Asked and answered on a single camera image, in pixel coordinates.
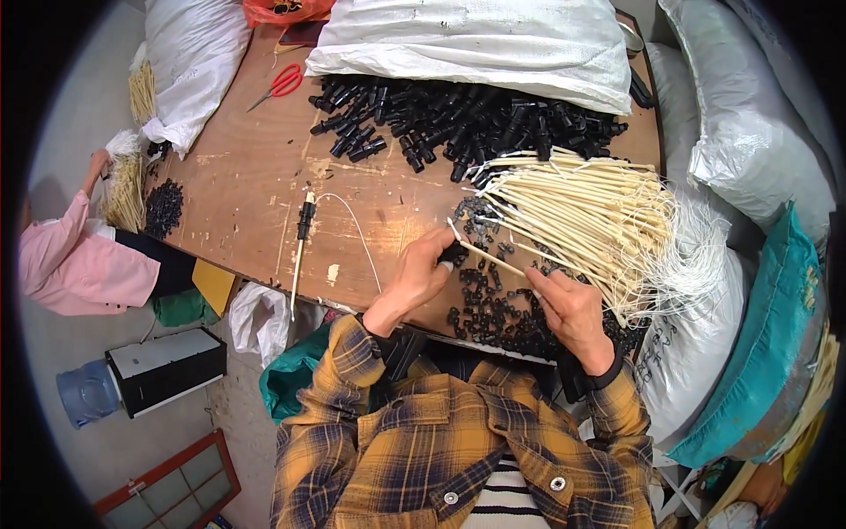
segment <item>bundle of sticks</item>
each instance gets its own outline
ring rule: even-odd
[[[144,176],[138,135],[121,130],[106,145],[109,173],[100,200],[100,214],[109,226],[138,233],[144,227]]]
[[[694,256],[680,255],[674,244],[677,202],[651,165],[613,158],[586,161],[553,147],[548,162],[540,162],[534,152],[516,152],[474,171],[471,181],[480,188],[476,194],[492,206],[486,220],[510,230],[521,250],[594,284],[621,325],[684,311],[685,301],[716,284],[718,270],[714,273],[708,245]],[[514,234],[535,247],[515,242]],[[524,275],[495,257],[484,257]]]
[[[129,106],[139,127],[156,115],[156,80],[146,50],[142,42],[129,66]]]

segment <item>scissors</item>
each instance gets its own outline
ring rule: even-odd
[[[276,79],[270,84],[270,88],[264,93],[261,98],[253,103],[253,106],[247,108],[247,112],[259,106],[259,103],[270,96],[282,97],[287,96],[299,87],[299,83],[303,82],[303,75],[300,73],[299,64],[289,64],[279,72]]]

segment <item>red scissors handle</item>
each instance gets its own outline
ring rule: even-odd
[[[299,64],[289,64],[279,72],[276,79],[270,85],[270,95],[274,97],[287,96],[299,87],[303,82],[303,75],[300,73]]]

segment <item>window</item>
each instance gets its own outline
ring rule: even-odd
[[[221,430],[94,504],[108,529],[205,527],[241,486]]]

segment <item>red plastic bag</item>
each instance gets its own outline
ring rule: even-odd
[[[247,25],[255,28],[259,24],[291,25],[308,20],[320,20],[329,15],[335,0],[244,0],[244,15]],[[273,8],[282,6],[273,13]]]

